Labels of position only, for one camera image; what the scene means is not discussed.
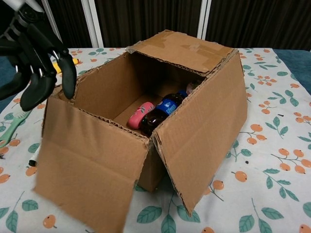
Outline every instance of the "dark liquid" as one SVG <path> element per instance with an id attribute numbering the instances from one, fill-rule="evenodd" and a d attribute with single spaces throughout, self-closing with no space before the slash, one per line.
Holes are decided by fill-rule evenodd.
<path id="1" fill-rule="evenodd" d="M 186 96 L 187 95 L 181 93 L 168 94 L 163 98 L 163 100 L 171 100 L 174 102 L 176 107 L 178 107 Z M 155 109 L 151 112 L 147 113 L 139 125 L 141 132 L 149 137 L 151 136 L 153 130 L 169 116 L 168 113 L 158 109 L 157 107 L 155 107 Z"/>

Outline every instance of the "yellow object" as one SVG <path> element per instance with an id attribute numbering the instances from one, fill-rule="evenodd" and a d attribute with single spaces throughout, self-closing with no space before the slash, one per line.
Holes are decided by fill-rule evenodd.
<path id="1" fill-rule="evenodd" d="M 73 63 L 74 63 L 75 65 L 79 63 L 79 59 L 77 59 L 77 58 L 73 58 L 72 61 L 73 61 Z M 57 74 L 59 74 L 59 73 L 62 72 L 61 69 L 59 68 L 57 62 L 53 62 L 53 67 L 54 67 L 54 69 L 56 70 Z"/>

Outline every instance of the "open cardboard box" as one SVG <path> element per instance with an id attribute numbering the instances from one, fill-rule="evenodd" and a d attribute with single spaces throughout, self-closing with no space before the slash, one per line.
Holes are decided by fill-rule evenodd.
<path id="1" fill-rule="evenodd" d="M 122 232 L 133 188 L 167 171 L 189 214 L 246 120 L 238 51 L 163 31 L 48 99 L 35 191 L 97 232 Z M 204 80 L 147 138 L 126 122 L 145 101 Z"/>

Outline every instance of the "curtain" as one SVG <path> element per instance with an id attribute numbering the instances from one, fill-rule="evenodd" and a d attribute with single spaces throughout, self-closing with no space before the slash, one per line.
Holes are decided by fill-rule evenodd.
<path id="1" fill-rule="evenodd" d="M 206 40 L 234 48 L 311 50 L 311 1 L 212 0 Z"/>
<path id="2" fill-rule="evenodd" d="M 63 44 L 68 48 L 91 48 L 80 0 L 49 0 Z"/>
<path id="3" fill-rule="evenodd" d="M 201 0 L 95 0 L 105 47 L 126 47 L 164 29 L 197 36 Z"/>

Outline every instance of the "floral tablecloth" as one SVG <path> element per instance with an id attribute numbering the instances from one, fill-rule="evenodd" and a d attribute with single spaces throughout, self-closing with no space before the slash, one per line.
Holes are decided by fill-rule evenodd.
<path id="1" fill-rule="evenodd" d="M 70 52 L 82 74 L 124 49 Z M 166 177 L 155 193 L 135 188 L 125 233 L 311 233 L 311 96 L 272 49 L 240 49 L 240 57 L 248 119 L 192 217 Z M 20 95 L 0 114 L 0 136 Z M 28 161 L 38 152 L 44 108 L 0 149 L 0 232 L 93 232 L 32 191 L 36 168 Z"/>

